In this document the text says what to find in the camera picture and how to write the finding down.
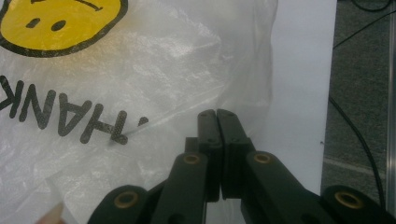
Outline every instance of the white plastic bag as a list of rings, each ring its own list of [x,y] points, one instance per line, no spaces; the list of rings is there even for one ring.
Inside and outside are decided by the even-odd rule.
[[[60,0],[9,3],[23,1]],[[100,1],[77,2],[100,10]],[[0,13],[1,223],[34,223],[60,201],[66,223],[86,223],[114,188],[151,189],[168,177],[185,138],[197,136],[203,110],[233,111],[249,134],[260,128],[271,95],[276,0],[128,5],[89,44],[64,51],[44,51],[53,47],[44,42],[33,51],[12,47],[7,11]],[[46,7],[40,13],[81,12]],[[24,21],[26,29],[45,23],[35,19]],[[67,27],[62,21],[53,32]],[[49,38],[12,32],[21,43]],[[238,223],[238,210],[210,204],[208,223]]]

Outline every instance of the smiley face eye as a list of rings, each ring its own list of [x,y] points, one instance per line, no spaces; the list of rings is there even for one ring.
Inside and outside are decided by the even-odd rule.
[[[26,24],[26,28],[35,28],[35,26],[38,25],[39,22],[40,18],[34,18]]]
[[[51,31],[55,32],[55,31],[59,31],[62,28],[64,28],[64,26],[66,25],[66,21],[57,21],[55,22],[52,27],[50,28]]]

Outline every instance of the black cable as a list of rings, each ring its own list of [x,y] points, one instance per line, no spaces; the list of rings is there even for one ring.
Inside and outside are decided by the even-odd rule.
[[[381,19],[387,17],[388,15],[395,13],[396,10],[391,11],[390,13],[387,13],[383,16],[381,16],[380,18],[368,23],[367,25],[363,26],[361,29],[359,29],[357,32],[355,32],[354,34],[350,35],[349,37],[347,37],[346,39],[344,39],[343,41],[341,41],[340,43],[336,44],[334,47],[332,47],[332,49],[336,49],[339,46],[341,46],[342,44],[344,44],[345,42],[347,42],[350,38],[352,38],[353,36],[357,35],[358,33],[360,33],[361,31],[367,29],[369,26],[373,25],[374,23],[376,23],[377,21],[380,21]],[[370,165],[373,169],[373,174],[375,177],[375,184],[376,184],[376,188],[378,190],[378,197],[379,197],[379,203],[381,205],[381,207],[383,209],[385,209],[385,194],[384,194],[384,189],[382,187],[382,182],[381,182],[381,177],[379,176],[379,172],[378,172],[378,168],[376,166],[373,154],[371,153],[371,150],[369,148],[369,146],[367,145],[363,135],[361,134],[361,132],[359,131],[359,129],[355,126],[355,124],[352,122],[352,120],[350,120],[350,118],[348,117],[348,115],[344,112],[344,110],[340,107],[339,104],[337,104],[335,102],[335,100],[329,95],[329,101],[330,103],[335,107],[335,109],[341,114],[341,116],[343,117],[343,119],[346,121],[346,123],[352,128],[353,132],[356,134],[356,136],[359,138],[359,141],[361,141],[361,145],[363,146],[364,152],[367,155],[367,158],[370,162]]]
[[[396,10],[391,11],[390,13],[387,13],[383,16],[381,16],[380,18],[376,19],[375,21],[372,21],[370,23],[368,23],[367,25],[363,26],[361,29],[359,29],[357,32],[353,33],[353,35],[350,35],[349,37],[345,38],[343,41],[341,41],[340,43],[334,45],[334,47],[332,47],[332,49],[336,49],[338,47],[340,47],[340,45],[344,44],[345,42],[347,42],[350,38],[352,38],[353,36],[357,35],[358,33],[360,33],[361,31],[367,29],[369,26],[373,25],[374,23],[384,19],[385,17],[387,17],[388,15],[395,13]]]
[[[367,145],[366,141],[364,140],[364,137],[361,135],[361,132],[359,131],[359,129],[355,126],[355,124],[353,124],[352,120],[350,120],[350,118],[347,116],[347,114],[344,112],[344,110],[340,107],[340,105],[337,104],[331,96],[329,96],[329,101],[330,101],[330,103],[332,103],[332,105],[335,107],[335,109],[341,114],[341,116],[346,121],[346,123],[352,128],[353,132],[359,138],[359,141],[361,141],[361,145],[363,146],[364,152],[366,153],[367,158],[369,159],[369,162],[373,169],[375,183],[376,183],[376,187],[378,189],[379,204],[381,205],[382,208],[385,209],[385,194],[384,194],[384,189],[382,187],[381,177],[379,176],[378,168],[376,167],[375,160],[374,160],[373,154],[371,153],[369,146]]]
[[[359,9],[363,10],[363,11],[367,11],[367,12],[379,12],[382,10],[385,10],[388,6],[390,6],[390,3],[392,3],[392,0],[388,0],[387,4],[384,5],[383,7],[380,8],[367,8],[367,7],[362,7],[361,5],[358,4],[358,2],[356,0],[351,0],[353,5],[355,5],[355,7],[358,7]]]

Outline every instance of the metal rod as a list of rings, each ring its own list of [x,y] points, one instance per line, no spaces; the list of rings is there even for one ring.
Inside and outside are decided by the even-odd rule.
[[[387,153],[387,210],[396,217],[396,16],[390,15],[389,27],[389,101]]]

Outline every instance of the white table surface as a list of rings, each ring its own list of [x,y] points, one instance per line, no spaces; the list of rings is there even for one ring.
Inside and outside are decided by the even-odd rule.
[[[258,150],[320,193],[336,0],[279,0],[272,33],[273,101]]]

